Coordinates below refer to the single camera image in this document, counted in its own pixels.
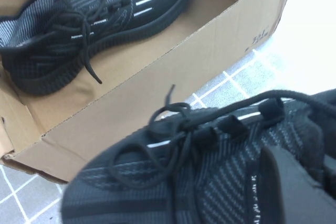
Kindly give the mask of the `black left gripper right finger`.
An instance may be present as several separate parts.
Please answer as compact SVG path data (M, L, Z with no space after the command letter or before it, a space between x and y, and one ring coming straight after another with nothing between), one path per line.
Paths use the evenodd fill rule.
M335 182L335 159L329 155L324 156L324 171L328 182Z

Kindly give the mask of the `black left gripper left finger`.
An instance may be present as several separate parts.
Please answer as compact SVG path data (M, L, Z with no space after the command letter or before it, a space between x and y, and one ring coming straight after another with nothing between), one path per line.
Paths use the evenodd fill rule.
M335 200L287 150L261 150L262 223L335 223Z

